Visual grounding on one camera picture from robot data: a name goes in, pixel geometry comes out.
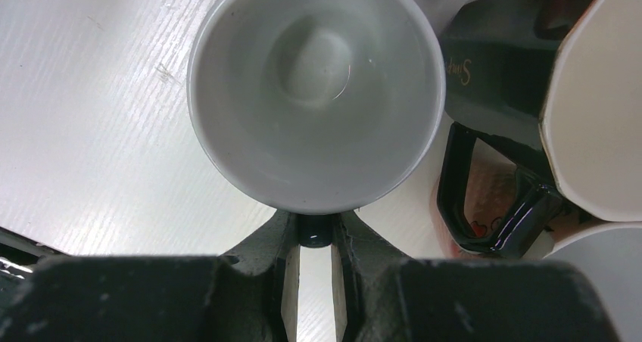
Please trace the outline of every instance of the red heart design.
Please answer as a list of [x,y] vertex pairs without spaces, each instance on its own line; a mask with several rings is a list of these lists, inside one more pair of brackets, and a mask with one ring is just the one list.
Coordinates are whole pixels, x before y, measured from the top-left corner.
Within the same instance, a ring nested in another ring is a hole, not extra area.
[[473,221],[470,223],[470,226],[472,227],[476,237],[482,238],[486,236],[486,232],[488,231],[488,227],[486,227],[486,225],[479,225],[477,221]]

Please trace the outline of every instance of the white cup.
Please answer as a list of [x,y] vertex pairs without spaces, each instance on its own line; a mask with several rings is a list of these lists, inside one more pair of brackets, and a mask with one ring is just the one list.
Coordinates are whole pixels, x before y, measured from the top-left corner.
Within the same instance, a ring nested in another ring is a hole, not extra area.
[[218,170],[259,202],[353,210],[399,185],[444,107],[438,40],[413,0],[218,0],[189,112]]
[[641,0],[593,0],[557,53],[541,114],[559,192],[607,221],[642,220],[641,18]]

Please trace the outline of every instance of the mug exterior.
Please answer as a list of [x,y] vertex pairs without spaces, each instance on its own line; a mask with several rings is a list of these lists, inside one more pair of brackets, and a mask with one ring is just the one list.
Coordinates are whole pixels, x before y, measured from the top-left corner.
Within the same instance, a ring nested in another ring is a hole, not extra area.
[[595,0],[556,58],[541,137],[564,197],[615,222],[642,219],[640,0]]
[[[475,236],[483,238],[492,235],[501,227],[502,216],[515,199],[516,166],[506,163],[495,154],[484,157],[478,150],[479,148],[475,149],[474,160],[470,166],[464,213],[470,220],[470,227]],[[435,184],[430,198],[430,209],[431,220],[444,256],[457,259],[497,257],[496,253],[473,253],[455,241],[438,212],[437,193],[438,183]],[[558,213],[547,219],[535,241],[520,257],[539,260],[583,238],[614,229],[642,229],[642,221],[604,221],[578,207],[565,204]]]
[[[547,222],[572,205],[556,186],[541,134],[551,74],[567,35],[595,0],[478,0],[440,38],[450,130],[437,204],[457,243],[521,257]],[[516,199],[480,237],[463,212],[477,140],[518,165]]]

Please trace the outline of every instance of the black mug handle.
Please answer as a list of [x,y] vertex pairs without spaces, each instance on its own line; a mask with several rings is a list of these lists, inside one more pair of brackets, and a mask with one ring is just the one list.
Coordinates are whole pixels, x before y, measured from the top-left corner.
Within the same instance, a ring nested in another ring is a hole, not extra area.
[[472,151],[477,139],[472,130],[459,123],[450,127],[437,191],[439,213],[455,242],[464,250],[520,258],[559,211],[564,199],[554,187],[518,166],[513,205],[489,236],[476,237],[463,211]]

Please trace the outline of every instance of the white surface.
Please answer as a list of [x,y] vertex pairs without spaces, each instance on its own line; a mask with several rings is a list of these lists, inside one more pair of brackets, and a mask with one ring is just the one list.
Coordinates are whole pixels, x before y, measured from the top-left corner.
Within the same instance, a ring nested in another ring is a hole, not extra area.
[[[417,0],[436,31],[465,0]],[[71,254],[213,254],[273,210],[211,165],[187,58],[214,0],[0,0],[0,226]],[[428,199],[448,121],[417,170],[359,214],[439,257]],[[299,341],[334,340],[329,250],[302,250]]]
[[596,0],[564,41],[542,122],[558,189],[606,221],[642,219],[640,0]]
[[444,110],[439,43],[413,0],[219,0],[188,66],[196,135],[281,210],[366,206],[419,164]]

